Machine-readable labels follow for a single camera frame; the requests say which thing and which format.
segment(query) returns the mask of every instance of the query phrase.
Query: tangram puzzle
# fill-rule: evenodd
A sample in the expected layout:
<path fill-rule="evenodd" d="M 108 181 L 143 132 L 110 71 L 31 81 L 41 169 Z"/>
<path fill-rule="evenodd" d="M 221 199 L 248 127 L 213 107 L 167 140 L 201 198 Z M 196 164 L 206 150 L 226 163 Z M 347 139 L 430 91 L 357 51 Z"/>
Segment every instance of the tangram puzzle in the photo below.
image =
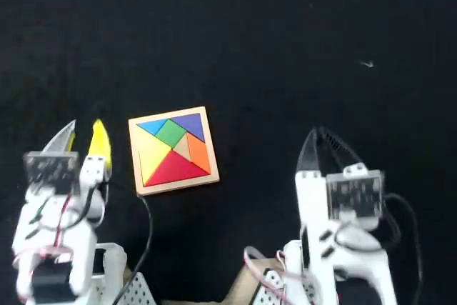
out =
<path fill-rule="evenodd" d="M 129 131 L 138 194 L 219 180 L 204 107 L 129 119 Z"/>

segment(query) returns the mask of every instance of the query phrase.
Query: white robotic arm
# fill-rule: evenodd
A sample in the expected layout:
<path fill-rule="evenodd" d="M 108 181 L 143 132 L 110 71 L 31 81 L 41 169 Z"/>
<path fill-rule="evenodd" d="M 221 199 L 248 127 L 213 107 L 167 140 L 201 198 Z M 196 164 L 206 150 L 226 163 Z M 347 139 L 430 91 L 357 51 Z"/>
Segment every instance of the white robotic arm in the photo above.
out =
<path fill-rule="evenodd" d="M 354 156 L 359 160 L 352 151 L 344 151 L 349 148 L 339 139 L 322 130 L 314 129 L 308 135 L 298 162 L 295 182 L 302 240 L 284 247 L 286 267 L 296 272 L 297 266 L 289 267 L 287 262 L 292 256 L 296 264 L 297 251 L 301 248 L 303 268 L 318 282 L 321 297 L 318 305 L 338 304 L 335 279 L 339 274 L 365 279 L 375 288 L 383 305 L 396 305 L 387 253 L 366 231 L 377 227 L 381 215 L 382 175 L 379 171 L 368 171 L 356 161 L 345 166 L 340 174 L 322 176 L 319 144 L 328 143 L 327 152 L 340 163 Z M 301 299 L 295 302 L 297 293 L 301 293 Z M 294 304 L 302 304 L 305 296 L 304 291 L 288 294 Z"/>
<path fill-rule="evenodd" d="M 111 148 L 103 124 L 96 121 L 80 170 L 78 154 L 69 151 L 74 127 L 72 121 L 43 151 L 24 156 L 29 187 L 14 237 L 13 265 L 19 299 L 27 304 L 95 304 L 91 280 L 100 245 L 93 226 L 103 220 L 108 201 Z M 105 259 L 116 256 L 107 268 L 118 269 L 120 276 L 111 278 L 114 292 L 107 304 L 112 304 L 123 286 L 126 255 L 117 245 L 105 248 L 110 248 L 104 249 Z"/>

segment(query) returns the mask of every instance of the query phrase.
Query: wire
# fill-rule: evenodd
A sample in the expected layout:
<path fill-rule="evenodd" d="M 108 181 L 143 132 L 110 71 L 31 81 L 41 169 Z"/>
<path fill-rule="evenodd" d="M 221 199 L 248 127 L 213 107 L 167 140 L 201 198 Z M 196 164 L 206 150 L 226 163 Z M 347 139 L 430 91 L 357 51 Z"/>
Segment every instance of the wire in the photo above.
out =
<path fill-rule="evenodd" d="M 338 235 L 346 228 L 349 226 L 355 226 L 357 225 L 353 224 L 352 222 L 346 222 L 343 223 L 338 227 L 338 229 L 335 232 L 335 235 L 333 236 L 333 240 L 335 241 L 335 244 L 342 246 L 343 248 L 346 248 L 351 251 L 357 251 L 359 253 L 378 253 L 380 251 L 386 250 L 386 251 L 391 251 L 392 249 L 396 248 L 398 244 L 401 241 L 401 231 L 400 231 L 400 226 L 398 225 L 397 221 L 395 218 L 392 216 L 392 214 L 388 211 L 387 208 L 384 208 L 384 214 L 385 218 L 387 220 L 387 223 L 389 224 L 389 227 L 392 231 L 392 238 L 390 241 L 388 241 L 385 244 L 382 244 L 381 247 L 379 248 L 361 248 L 359 246 L 352 246 L 350 244 L 347 244 L 345 242 L 341 242 L 338 239 Z"/>
<path fill-rule="evenodd" d="M 416 291 L 414 292 L 413 296 L 413 305 L 417 305 L 419 303 L 419 299 L 422 293 L 423 287 L 423 264 L 422 264 L 422 248 L 421 248 L 421 241 L 419 239 L 419 225 L 417 221 L 416 212 L 414 211 L 413 207 L 409 204 L 409 202 L 400 196 L 399 194 L 389 193 L 384 197 L 386 200 L 397 200 L 402 203 L 406 209 L 408 210 L 409 214 L 411 215 L 411 220 L 413 221 L 413 236 L 414 236 L 414 246 L 416 248 L 416 263 L 417 263 L 417 287 Z"/>
<path fill-rule="evenodd" d="M 101 225 L 101 223 L 103 223 L 103 220 L 105 219 L 105 211 L 106 211 L 105 203 L 102 203 L 101 206 L 102 206 L 101 207 L 101 217 L 100 217 L 99 221 L 97 221 L 96 223 L 92 224 L 94 229 L 97 229 Z"/>
<path fill-rule="evenodd" d="M 17 262 L 21 259 L 21 257 L 26 253 L 33 253 L 33 254 L 40 254 L 40 255 L 59 255 L 59 254 L 67 254 L 73 253 L 73 250 L 67 248 L 65 246 L 40 246 L 39 248 L 27 248 L 23 251 L 20 251 L 13 260 L 13 266 L 16 266 Z"/>
<path fill-rule="evenodd" d="M 264 260 L 266 257 L 258 251 L 253 246 L 247 246 L 244 248 L 243 259 L 246 267 L 251 272 L 251 275 L 258 280 L 265 288 L 269 289 L 275 296 L 280 298 L 280 300 L 284 301 L 289 305 L 293 305 L 287 298 L 283 292 L 280 292 L 272 283 L 265 280 L 265 276 L 260 272 L 257 266 L 252 262 L 251 257 L 253 256 L 258 260 Z"/>
<path fill-rule="evenodd" d="M 96 190 L 95 186 L 91 187 L 89 189 L 89 192 L 88 192 L 87 198 L 86 198 L 86 203 L 84 204 L 83 211 L 79 214 L 78 219 L 75 220 L 73 223 L 68 224 L 67 226 L 64 226 L 64 227 L 61 227 L 61 228 L 59 228 L 58 226 L 57 227 L 52 227 L 52 226 L 47 226 L 47 225 L 44 225 L 44 224 L 40 224 L 41 228 L 46 229 L 46 230 L 50 230 L 50 231 L 65 231 L 65 230 L 69 230 L 71 228 L 74 228 L 76 225 L 78 225 L 87 216 L 87 214 L 89 212 L 89 209 L 91 208 L 92 196 L 94 195 L 95 190 Z"/>
<path fill-rule="evenodd" d="M 62 227 L 61 227 L 62 218 L 64 217 L 66 209 L 69 206 L 71 196 L 72 196 L 72 193 L 69 193 L 69 195 L 66 196 L 64 205 L 62 206 L 62 210 L 61 210 L 60 218 L 59 218 L 59 223 L 57 224 L 57 233 L 56 233 L 56 239 L 54 239 L 54 246 L 60 246 L 60 240 L 61 240 L 61 237 L 62 237 Z"/>
<path fill-rule="evenodd" d="M 140 259 L 138 260 L 138 263 L 136 264 L 134 270 L 132 271 L 132 273 L 130 275 L 130 279 L 127 281 L 127 283 L 124 285 L 124 287 L 122 287 L 122 289 L 119 291 L 117 297 L 113 301 L 113 305 L 117 305 L 119 303 L 119 300 L 121 300 L 122 296 L 124 295 L 124 293 L 126 293 L 127 289 L 130 287 L 132 281 L 135 279 L 135 275 L 138 273 L 139 269 L 143 266 L 144 261 L 146 260 L 146 257 L 148 256 L 149 251 L 151 250 L 151 240 L 152 240 L 152 233 L 153 233 L 151 210 L 149 209 L 149 205 L 144 197 L 138 196 L 138 198 L 143 202 L 144 207 L 146 208 L 146 210 L 148 212 L 148 218 L 149 218 L 148 240 L 146 241 L 146 246 L 144 247 L 143 254 L 141 255 Z"/>

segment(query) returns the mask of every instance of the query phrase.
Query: black fabric surface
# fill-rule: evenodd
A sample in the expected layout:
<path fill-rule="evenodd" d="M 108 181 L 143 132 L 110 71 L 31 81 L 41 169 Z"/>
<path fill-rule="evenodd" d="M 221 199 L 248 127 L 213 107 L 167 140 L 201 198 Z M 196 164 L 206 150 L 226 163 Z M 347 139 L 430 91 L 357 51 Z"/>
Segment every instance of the black fabric surface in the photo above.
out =
<path fill-rule="evenodd" d="M 298 236 L 296 159 L 313 124 L 345 139 L 417 211 L 423 304 L 454 299 L 456 0 L 0 0 L 0 294 L 14 304 L 11 243 L 21 156 L 100 117 L 114 177 L 133 185 L 127 119 L 206 106 L 221 182 L 150 196 L 158 299 L 221 300 L 254 245 Z M 390 255 L 399 304 L 416 285 L 411 222 Z M 111 189 L 99 241 L 129 264 L 146 242 L 134 192 Z"/>

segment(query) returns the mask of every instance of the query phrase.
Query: wooden frame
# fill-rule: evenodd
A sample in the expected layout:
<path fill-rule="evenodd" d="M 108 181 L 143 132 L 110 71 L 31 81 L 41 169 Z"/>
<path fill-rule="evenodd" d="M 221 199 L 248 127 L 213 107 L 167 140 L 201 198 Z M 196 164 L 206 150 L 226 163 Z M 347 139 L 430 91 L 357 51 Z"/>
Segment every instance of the wooden frame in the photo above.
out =
<path fill-rule="evenodd" d="M 167 184 L 159 184 L 155 186 L 143 186 L 141 178 L 141 166 L 139 159 L 139 148 L 135 145 L 135 137 L 133 127 L 137 124 L 145 123 L 147 121 L 157 121 L 160 119 L 170 119 L 177 116 L 185 116 L 189 114 L 200 114 L 201 125 L 203 127 L 203 133 L 205 138 L 206 150 L 208 152 L 209 164 L 211 167 L 211 174 L 206 176 L 200 176 L 192 179 L 173 181 Z M 216 155 L 214 153 L 213 141 L 211 139 L 211 132 L 209 131 L 208 117 L 206 115 L 206 109 L 204 106 L 194 107 L 192 109 L 185 109 L 180 111 L 166 112 L 163 114 L 154 114 L 152 116 L 144 116 L 139 118 L 129 119 L 129 133 L 130 133 L 130 144 L 131 153 L 134 163 L 134 174 L 135 174 L 135 186 L 136 193 L 140 195 L 155 194 L 165 191 L 171 191 L 174 189 L 182 189 L 190 186 L 198 186 L 202 184 L 209 184 L 211 182 L 219 181 L 219 171 L 216 163 Z"/>

